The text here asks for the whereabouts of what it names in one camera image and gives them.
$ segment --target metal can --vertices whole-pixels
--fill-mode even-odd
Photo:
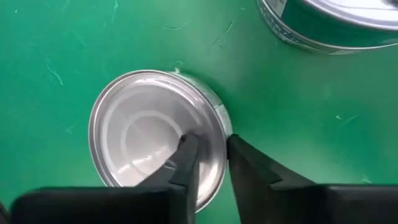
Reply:
[[[205,146],[197,212],[221,186],[231,121],[218,96],[194,78],[155,70],[124,74],[99,95],[88,129],[91,156],[107,186],[139,184],[166,162],[188,132]]]
[[[394,1],[257,0],[285,42],[323,54],[350,54],[398,43]]]

